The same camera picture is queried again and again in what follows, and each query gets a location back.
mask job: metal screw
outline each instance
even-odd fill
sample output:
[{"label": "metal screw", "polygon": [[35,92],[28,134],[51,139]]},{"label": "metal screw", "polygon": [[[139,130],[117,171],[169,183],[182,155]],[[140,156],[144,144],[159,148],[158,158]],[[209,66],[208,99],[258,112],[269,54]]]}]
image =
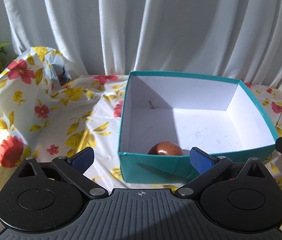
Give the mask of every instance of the metal screw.
[{"label": "metal screw", "polygon": [[105,193],[105,190],[103,188],[99,188],[99,187],[96,187],[96,188],[93,188],[90,190],[90,194],[93,195],[93,196],[101,196]]},{"label": "metal screw", "polygon": [[182,187],[182,188],[178,189],[178,193],[181,196],[188,196],[188,195],[193,194],[193,189],[191,189],[189,187]]}]

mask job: red flower print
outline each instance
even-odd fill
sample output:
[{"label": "red flower print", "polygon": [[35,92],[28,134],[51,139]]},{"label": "red flower print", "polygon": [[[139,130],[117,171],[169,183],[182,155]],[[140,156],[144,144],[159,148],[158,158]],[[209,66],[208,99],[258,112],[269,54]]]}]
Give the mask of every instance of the red flower print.
[{"label": "red flower print", "polygon": [[252,86],[254,86],[253,84],[251,83],[244,83],[248,88],[251,88]]},{"label": "red flower print", "polygon": [[5,168],[13,168],[23,153],[23,142],[16,136],[7,137],[0,145],[0,164]]},{"label": "red flower print", "polygon": [[46,149],[50,155],[55,155],[59,152],[59,147],[52,144],[49,149]]},{"label": "red flower print", "polygon": [[48,118],[48,113],[50,112],[49,108],[46,105],[34,107],[35,112],[38,114],[38,118]]},{"label": "red flower print", "polygon": [[93,78],[98,79],[100,85],[104,85],[107,80],[110,80],[110,81],[115,81],[115,80],[117,80],[117,76],[114,76],[114,75],[110,75],[110,76],[103,76],[103,75],[100,75],[100,76],[93,76]]},{"label": "red flower print", "polygon": [[121,117],[122,114],[122,106],[123,106],[123,100],[119,101],[119,103],[114,108],[114,117]]},{"label": "red flower print", "polygon": [[30,85],[31,78],[35,78],[34,71],[27,69],[26,61],[23,59],[20,59],[18,62],[12,61],[7,68],[10,69],[9,80],[21,77],[22,82]]},{"label": "red flower print", "polygon": [[272,102],[271,106],[272,106],[273,112],[275,112],[276,114],[279,114],[282,112],[282,106],[278,106],[275,102]]}]

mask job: blue gripper pad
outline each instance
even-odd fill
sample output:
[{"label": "blue gripper pad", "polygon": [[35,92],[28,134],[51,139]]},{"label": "blue gripper pad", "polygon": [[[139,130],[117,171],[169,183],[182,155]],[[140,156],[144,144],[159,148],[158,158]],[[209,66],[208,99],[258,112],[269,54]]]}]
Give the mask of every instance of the blue gripper pad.
[{"label": "blue gripper pad", "polygon": [[55,231],[28,234],[5,229],[0,240],[282,240],[276,228],[243,234],[207,219],[195,201],[177,198],[169,189],[114,189],[91,200],[72,223]]},{"label": "blue gripper pad", "polygon": [[199,148],[193,147],[190,151],[190,163],[200,173],[203,174],[214,165],[214,157],[206,154]]}]

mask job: brown egg-shaped stone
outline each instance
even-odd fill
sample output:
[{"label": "brown egg-shaped stone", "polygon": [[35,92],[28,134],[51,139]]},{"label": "brown egg-shaped stone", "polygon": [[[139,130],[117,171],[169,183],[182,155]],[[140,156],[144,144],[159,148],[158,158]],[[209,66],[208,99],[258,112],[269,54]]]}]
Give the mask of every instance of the brown egg-shaped stone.
[{"label": "brown egg-shaped stone", "polygon": [[148,154],[152,155],[177,155],[182,156],[183,150],[180,146],[171,142],[161,142],[154,145]]}]

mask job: floral tablecloth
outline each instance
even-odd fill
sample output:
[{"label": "floral tablecloth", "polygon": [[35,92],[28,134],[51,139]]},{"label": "floral tablecloth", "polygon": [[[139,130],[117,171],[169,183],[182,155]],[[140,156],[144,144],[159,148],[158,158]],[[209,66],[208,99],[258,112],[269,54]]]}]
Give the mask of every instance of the floral tablecloth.
[{"label": "floral tablecloth", "polygon": [[[57,50],[34,47],[0,75],[0,190],[25,157],[49,162],[86,146],[93,147],[95,161],[84,174],[109,191],[181,186],[122,180],[116,150],[127,76],[82,76],[66,82],[70,78],[66,66],[67,60]],[[282,92],[246,85],[281,134]],[[282,189],[282,156],[273,152],[266,166]]]}]

